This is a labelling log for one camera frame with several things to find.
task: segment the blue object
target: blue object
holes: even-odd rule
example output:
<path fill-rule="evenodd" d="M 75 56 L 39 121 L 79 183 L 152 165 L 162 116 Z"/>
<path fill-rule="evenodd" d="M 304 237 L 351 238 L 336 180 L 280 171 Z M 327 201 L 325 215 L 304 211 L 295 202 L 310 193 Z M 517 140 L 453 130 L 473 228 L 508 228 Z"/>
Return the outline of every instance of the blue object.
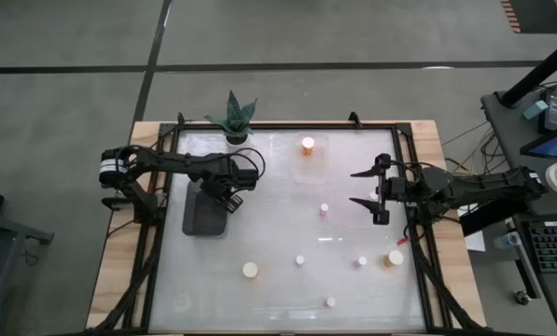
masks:
<path fill-rule="evenodd" d="M 534 117 L 537 117 L 539 115 L 539 113 L 545 111 L 545 109 L 548 108 L 548 105 L 546 104 L 546 102 L 544 101 L 538 101 L 535 104 L 531 105 L 531 107 L 527 108 L 526 111 L 524 111 L 522 113 L 522 115 L 527 119 L 533 119 Z"/>

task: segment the white bottle cap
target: white bottle cap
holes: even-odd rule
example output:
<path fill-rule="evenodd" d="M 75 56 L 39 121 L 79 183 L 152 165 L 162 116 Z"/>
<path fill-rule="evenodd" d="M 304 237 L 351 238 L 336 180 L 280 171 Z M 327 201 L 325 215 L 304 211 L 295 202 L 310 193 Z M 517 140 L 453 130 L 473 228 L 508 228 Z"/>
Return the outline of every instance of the white bottle cap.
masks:
<path fill-rule="evenodd" d="M 305 263 L 305 257 L 303 257 L 303 256 L 297 256 L 297 257 L 295 258 L 295 263 L 296 263 L 298 266 L 302 266 L 302 265 Z"/>
<path fill-rule="evenodd" d="M 368 264 L 368 259 L 365 258 L 365 257 L 359 257 L 359 259 L 357 259 L 357 260 L 355 261 L 355 265 L 356 265 L 357 267 L 365 266 L 365 265 L 367 265 L 367 264 Z"/>
<path fill-rule="evenodd" d="M 332 298 L 332 297 L 328 297 L 326 299 L 326 306 L 329 308 L 334 308 L 336 307 L 336 299 Z"/>
<path fill-rule="evenodd" d="M 303 138 L 302 144 L 303 144 L 303 147 L 305 147 L 307 149 L 310 149 L 310 148 L 313 148 L 313 145 L 315 145 L 315 140 L 313 140 L 312 137 L 308 136 L 306 138 Z"/>
<path fill-rule="evenodd" d="M 255 262 L 247 262 L 243 266 L 243 275 L 249 279 L 253 279 L 258 276 L 258 266 Z"/>
<path fill-rule="evenodd" d="M 402 253 L 400 253 L 400 251 L 398 250 L 394 250 L 388 254 L 388 260 L 390 260 L 390 262 L 396 266 L 401 265 L 404 259 L 405 258 L 402 256 Z"/>

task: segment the gray floor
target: gray floor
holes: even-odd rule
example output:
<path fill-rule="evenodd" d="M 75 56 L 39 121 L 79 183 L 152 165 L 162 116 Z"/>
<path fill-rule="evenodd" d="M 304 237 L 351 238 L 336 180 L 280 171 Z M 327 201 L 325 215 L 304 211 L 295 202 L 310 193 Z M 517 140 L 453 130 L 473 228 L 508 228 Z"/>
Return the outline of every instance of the gray floor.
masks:
<path fill-rule="evenodd" d="M 0 66 L 145 64 L 161 0 L 0 1 Z M 537 60 L 557 35 L 515 35 L 495 0 L 174 1 L 159 63 Z M 145 120 L 220 115 L 229 90 L 259 98 L 256 119 L 435 119 L 442 141 L 484 121 L 480 96 L 527 69 L 156 74 Z M 56 238 L 20 259 L 2 334 L 83 328 L 109 212 L 103 149 L 129 135 L 141 74 L 0 75 L 0 192 L 8 217 Z M 444 147 L 462 160 L 487 130 Z M 475 164 L 481 169 L 480 161 Z M 521 307 L 513 264 L 475 265 L 488 325 L 552 335 L 544 301 Z"/>

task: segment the potted plant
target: potted plant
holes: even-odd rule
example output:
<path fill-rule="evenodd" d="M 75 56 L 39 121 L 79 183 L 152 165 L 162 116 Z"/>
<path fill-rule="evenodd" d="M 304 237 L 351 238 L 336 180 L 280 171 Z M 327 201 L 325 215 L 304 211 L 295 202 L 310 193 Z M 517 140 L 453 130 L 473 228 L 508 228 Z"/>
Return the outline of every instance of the potted plant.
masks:
<path fill-rule="evenodd" d="M 240 108 L 237 98 L 234 96 L 234 93 L 232 93 L 232 90 L 230 90 L 229 100 L 227 101 L 226 119 L 213 119 L 210 116 L 205 116 L 205 118 L 224 130 L 226 141 L 228 141 L 229 144 L 235 146 L 240 145 L 247 140 L 249 134 L 253 134 L 251 127 L 249 127 L 249 121 L 256 112 L 257 102 L 258 99 L 256 98 L 254 102 Z"/>

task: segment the plant pot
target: plant pot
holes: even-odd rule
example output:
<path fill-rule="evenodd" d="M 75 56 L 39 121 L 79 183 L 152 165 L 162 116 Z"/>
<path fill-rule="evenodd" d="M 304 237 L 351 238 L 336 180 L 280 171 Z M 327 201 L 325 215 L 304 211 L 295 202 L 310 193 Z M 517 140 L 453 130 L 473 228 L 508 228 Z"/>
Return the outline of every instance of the plant pot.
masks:
<path fill-rule="evenodd" d="M 248 136 L 248 134 L 247 134 L 246 136 L 243 136 L 243 137 L 240 137 L 240 136 L 228 136 L 228 135 L 227 135 L 227 136 L 226 136 L 226 141 L 227 141 L 230 145 L 239 146 L 239 145 L 242 145 L 245 141 L 247 141 L 247 136 Z"/>

